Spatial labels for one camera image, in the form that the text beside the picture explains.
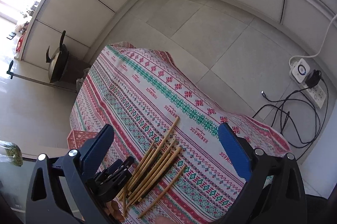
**power strip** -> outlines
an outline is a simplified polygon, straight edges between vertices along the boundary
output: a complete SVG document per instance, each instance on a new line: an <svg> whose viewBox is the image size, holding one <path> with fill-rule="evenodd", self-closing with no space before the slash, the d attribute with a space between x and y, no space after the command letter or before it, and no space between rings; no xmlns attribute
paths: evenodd
<svg viewBox="0 0 337 224"><path fill-rule="evenodd" d="M298 83L296 81L296 79L292 75L292 70L289 71L289 76L293 81L295 81L298 84L298 86L301 89L308 88L308 86L304 82ZM320 109L322 109L324 101L326 99L326 93L324 92L324 90L322 89L322 87L319 84L316 85L315 87L311 88L311 89L304 90L303 93L309 99L311 99L312 102L314 102Z"/></svg>

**power cord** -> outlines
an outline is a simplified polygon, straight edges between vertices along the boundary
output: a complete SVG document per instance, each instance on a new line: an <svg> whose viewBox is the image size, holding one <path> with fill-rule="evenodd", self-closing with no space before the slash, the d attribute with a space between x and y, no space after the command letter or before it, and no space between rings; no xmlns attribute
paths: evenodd
<svg viewBox="0 0 337 224"><path fill-rule="evenodd" d="M324 38L323 38L323 42L322 42L322 45L321 45L320 50L318 51L318 53L317 53L317 54L314 54L314 55L294 55L293 57L291 57L291 58L289 59L289 67L290 67L290 68L292 67L291 61L292 61L293 58L314 58L314 57L316 57L316 56L318 56L318 55L320 54L320 52L321 52L321 50L322 50L322 48L323 48L323 45L324 45L326 36L327 36L328 31L329 31L329 29L330 29L330 26L331 26L331 24L332 24L336 19L337 19L337 14L332 18L332 20L331 20L330 23L329 23L328 28L326 29L326 32L325 32L325 35L324 35Z"/></svg>
<svg viewBox="0 0 337 224"><path fill-rule="evenodd" d="M263 106L262 106L256 113L255 113L255 115L253 116L253 118L254 118L254 117L255 117L255 116L256 116L256 115L257 115L263 108L265 108L265 107L270 106L270 107L276 108L276 113L275 113L275 115L274 115L274 119L273 119L273 122L272 122L272 124L271 124L271 127L272 127L272 126L274 125L274 123L275 123L275 120L276 120L276 116L277 116L278 111L280 111L280 134L281 134L281 135L283 135L283 130L284 130L284 128L285 128L285 126L286 126L288 120L289 120L289 119L291 120L292 124L294 125L296 134L297 134L297 136L298 136L300 142L301 142L303 145L302 145L302 146L297 146L297 145L292 144L292 143L289 142L289 141L288 141L288 143L289 143L291 146L293 146L293 147L295 147L295 148L298 148L298 149L307 147L306 150L301 154L301 156L300 156L299 158L297 158L296 160L299 160L299 159L306 153L306 151L311 147L311 145L315 142L315 140L316 140L316 139L318 138L318 136L320 135L320 133L321 133L321 131L322 131L322 129L323 129L324 123L325 123L326 114L327 114L327 112L328 112L328 105L329 105L329 90L328 90L328 87L327 87L327 85L326 85L324 79L321 78L321 80L323 81L323 83L324 83L324 85L325 85L325 87L326 87L326 93L327 93L327 96L326 96L326 111L325 111L324 120L323 120L323 123L322 123L322 124L321 124L321 119L320 119L320 117L319 117L318 114L317 114L315 105L314 105L314 104L311 102L311 100L309 100L309 98L307 98L306 95L303 93L304 90L309 89L309 88L304 88L304 89L300 89L300 90L293 91L293 92L292 92L291 94L289 94L285 99L281 99L281 100L270 100L270 99L267 97L267 95L262 91L261 94L262 94L262 96L263 96L267 101L269 101L269 102L271 102L271 103L279 103L279 102L282 102L282 103L281 103L281 105L280 105L279 107L276 106L276 105L274 105L274 104L265 104L265 105L263 105ZM296 94L296 93L301 93L301 94L306 98L307 101L302 100L302 99L297 99L297 98L290 98L292 95L294 95L294 94ZM288 111L288 112L285 112L285 111L284 111L284 105L285 105L285 103L286 103L287 101L301 101L301 102L306 103L307 105L309 105L309 106L314 110L314 112L315 112L315 135L314 135L314 137L313 137L312 140L310 140L310 141L308 141L308 142L302 141L301 136L300 136L300 134L299 134L299 132L298 132L298 130L297 130L296 124L295 124L294 120L293 120L293 119L291 118L291 116L290 116L290 112L289 112L289 111ZM284 118L284 121L282 122L282 116L283 116L283 114L285 114L285 118Z"/></svg>

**black cable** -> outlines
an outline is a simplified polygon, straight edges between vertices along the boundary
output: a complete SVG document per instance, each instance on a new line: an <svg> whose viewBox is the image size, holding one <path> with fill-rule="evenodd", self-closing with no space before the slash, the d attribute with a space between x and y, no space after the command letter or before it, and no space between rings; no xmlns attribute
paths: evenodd
<svg viewBox="0 0 337 224"><path fill-rule="evenodd" d="M308 146L308 148L302 153L302 155L297 158L296 160L299 160L305 153L306 151L311 147L311 145L314 143L314 141L318 138L319 134L321 133L322 129L323 129L323 126L324 126L324 123L325 123L325 120L326 120L326 115L327 115L327 112L328 112L328 105L329 105L329 90L328 90L328 87L324 81L323 78L321 78L325 87L326 87L326 92L327 92L327 103L326 103L326 111L325 111L325 116L324 116L324 120L323 120L323 123L321 124L321 120L320 120L320 117L318 116L318 113L316 111L316 108L315 108L315 105L312 103L311 100L309 100L309 98L307 98L307 96L303 93L304 90L307 90L309 88L304 88L304 89L300 89L300 90L296 90L296 91L293 91L291 94L289 94L285 99L280 99L280 100L270 100L267 95L262 91L261 94L262 96L269 102L271 103L279 103L279 102L282 102L282 104L278 107L276 105L273 105L273 104L265 104L264 106L262 106L256 113L255 115L253 116L253 118L264 108L264 107L267 107L267 106L270 106L270 107L274 107L276 108L276 113L274 115L274 119L273 119L273 122L272 122L272 125L271 127L274 125L274 122L276 120L276 116L277 116L277 113L278 111L280 111L280 134L283 135L283 130L288 122L288 120L290 119L294 128L295 128L295 131L296 131L296 134L300 140L300 142L303 144L303 146L296 146L294 145L293 143L289 142L288 143L295 147L295 148L298 148L298 149L301 149L301 148L305 148ZM302 99L297 99L297 98L290 98L292 95L296 94L296 93L301 93L307 101L305 100L302 100ZM301 101L301 102L304 102L306 103L307 105L309 105L315 112L315 134L314 134L314 137L312 138L312 140L308 141L308 142L303 142L302 139L301 139L301 136L297 130L297 127L296 127L296 124L294 122L294 120L291 118L290 116L290 112L285 112L284 111L284 105L287 101ZM285 119L284 119L284 122L282 122L282 115L285 114Z"/></svg>

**patterned tablecloth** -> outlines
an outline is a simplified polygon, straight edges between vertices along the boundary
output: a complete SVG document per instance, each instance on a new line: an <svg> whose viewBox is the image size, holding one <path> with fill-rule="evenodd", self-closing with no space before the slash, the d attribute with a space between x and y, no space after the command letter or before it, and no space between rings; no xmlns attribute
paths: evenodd
<svg viewBox="0 0 337 224"><path fill-rule="evenodd" d="M98 132L106 123L114 127L115 140L103 168L129 155L138 164L151 142L160 142L176 116L180 121L173 135L183 151L150 194L129 208L126 223L154 223L157 215L178 223L208 223L226 213L245 180L236 174L218 140L221 122L228 122L238 136L269 155L283 156L290 151L287 141L269 126L222 110L179 71L168 53L135 49L129 43L103 49L77 96L70 123L79 131ZM93 136L71 134L70 148ZM183 164L187 168L180 179L138 220Z"/></svg>

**black handle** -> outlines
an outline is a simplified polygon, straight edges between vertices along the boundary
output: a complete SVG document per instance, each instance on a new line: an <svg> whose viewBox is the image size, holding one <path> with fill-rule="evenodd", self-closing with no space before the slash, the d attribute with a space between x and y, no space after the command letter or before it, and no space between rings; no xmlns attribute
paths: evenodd
<svg viewBox="0 0 337 224"><path fill-rule="evenodd" d="M64 39L64 37L65 37L65 31L62 32L62 36L61 36L61 39L60 39L60 52L63 49L63 39Z"/></svg>
<svg viewBox="0 0 337 224"><path fill-rule="evenodd" d="M7 74L9 74L9 75L11 76L11 79L13 79L13 75L14 75L14 73L11 72L11 69L12 69L12 67L13 67L13 63L14 63L14 61L12 60L12 61L10 62L10 64L9 64L8 71L6 72Z"/></svg>
<svg viewBox="0 0 337 224"><path fill-rule="evenodd" d="M47 52L46 52L46 54L45 54L45 62L46 62L46 63L50 63L50 61L51 61L51 59L50 59L50 57L49 57L49 47L50 47L50 46L48 46Z"/></svg>

